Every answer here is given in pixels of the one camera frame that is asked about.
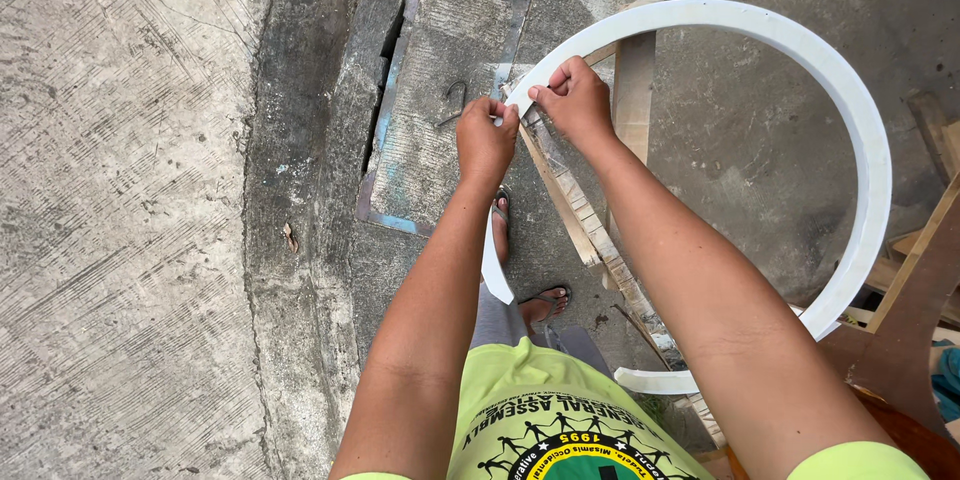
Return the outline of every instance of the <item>metal hook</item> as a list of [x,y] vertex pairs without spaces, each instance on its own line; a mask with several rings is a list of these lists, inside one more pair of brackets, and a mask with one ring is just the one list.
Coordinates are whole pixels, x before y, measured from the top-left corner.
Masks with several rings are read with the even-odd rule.
[[451,84],[451,85],[446,89],[446,95],[445,95],[444,97],[446,97],[447,100],[450,100],[450,93],[453,93],[453,89],[456,88],[456,86],[457,86],[458,84],[460,84],[460,85],[463,86],[463,93],[462,93],[461,96],[460,96],[460,100],[461,100],[460,112],[458,112],[457,114],[451,116],[450,118],[442,119],[442,120],[438,121],[437,123],[434,123],[434,124],[433,124],[434,127],[440,127],[441,125],[444,125],[445,123],[447,123],[447,122],[450,121],[451,119],[457,118],[457,117],[459,117],[460,115],[462,115],[462,114],[464,113],[464,108],[467,106],[467,98],[466,98],[466,97],[467,97],[467,83],[466,83],[466,82],[464,82],[464,81],[462,81],[462,80],[454,81],[453,84]]

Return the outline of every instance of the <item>hand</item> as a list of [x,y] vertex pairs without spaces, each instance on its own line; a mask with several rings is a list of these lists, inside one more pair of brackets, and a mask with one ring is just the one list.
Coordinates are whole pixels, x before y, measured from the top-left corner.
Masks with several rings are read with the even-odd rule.
[[527,94],[581,153],[617,140],[610,116],[610,87],[580,56],[554,71],[549,88],[534,86]]
[[[503,118],[503,124],[494,126],[490,116]],[[514,158],[520,125],[516,105],[510,105],[508,109],[489,97],[468,103],[457,122],[460,182],[476,181],[496,189]]]

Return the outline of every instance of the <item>flip-flop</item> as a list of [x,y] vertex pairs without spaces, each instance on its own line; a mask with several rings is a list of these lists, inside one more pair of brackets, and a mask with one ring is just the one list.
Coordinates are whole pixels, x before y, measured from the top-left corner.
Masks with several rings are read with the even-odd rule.
[[[566,304],[570,305],[570,302],[573,301],[573,291],[570,290],[570,287],[568,287],[567,285],[556,285],[546,290],[554,290],[554,289],[563,289],[563,291],[565,292],[563,297],[566,298],[566,301],[567,301]],[[530,296],[529,298],[523,300],[522,302],[519,302],[517,305],[527,303],[530,300],[545,300],[550,302],[551,304],[550,311],[546,314],[544,318],[541,318],[540,320],[533,320],[532,322],[544,322],[545,320],[549,321],[550,317],[553,316],[555,311],[557,311],[557,302],[560,301],[559,298],[544,296],[543,294],[534,294],[533,296]]]
[[[494,199],[493,202],[499,202],[501,198],[505,198],[507,200],[507,212],[510,212],[510,193],[508,193],[503,186],[500,186],[500,189],[497,190],[496,195],[493,196],[493,199]],[[507,216],[506,212],[504,212],[503,210],[500,210],[500,207],[497,204],[494,204],[492,207],[493,207],[493,211],[498,216],[503,217],[503,222],[509,225],[510,216]]]

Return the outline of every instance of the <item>concrete floor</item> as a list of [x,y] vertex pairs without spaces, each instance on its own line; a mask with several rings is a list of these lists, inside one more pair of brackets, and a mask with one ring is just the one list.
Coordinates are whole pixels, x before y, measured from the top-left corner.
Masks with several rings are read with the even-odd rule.
[[[627,1],[534,0],[516,68]],[[933,90],[960,113],[960,1],[741,1],[806,25],[857,69],[893,153],[889,235],[921,226],[943,187],[903,98]],[[326,475],[366,350],[424,244],[354,219],[401,5],[3,0],[5,477]],[[674,30],[658,48],[651,168],[784,295],[810,301],[852,218],[834,107],[749,40]],[[592,330],[614,366],[643,364],[518,150],[516,292],[570,283],[578,301],[558,325]]]

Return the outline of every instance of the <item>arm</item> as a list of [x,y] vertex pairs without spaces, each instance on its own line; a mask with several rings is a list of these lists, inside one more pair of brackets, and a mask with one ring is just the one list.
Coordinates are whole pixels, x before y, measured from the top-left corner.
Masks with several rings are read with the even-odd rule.
[[596,171],[634,270],[750,476],[785,478],[841,442],[893,444],[760,271],[618,140],[610,91],[583,59],[550,86],[530,96]]
[[[490,115],[504,117],[494,127]],[[481,97],[457,124],[460,184],[396,292],[360,376],[331,479],[358,472],[443,478],[480,287],[487,212],[520,119]]]

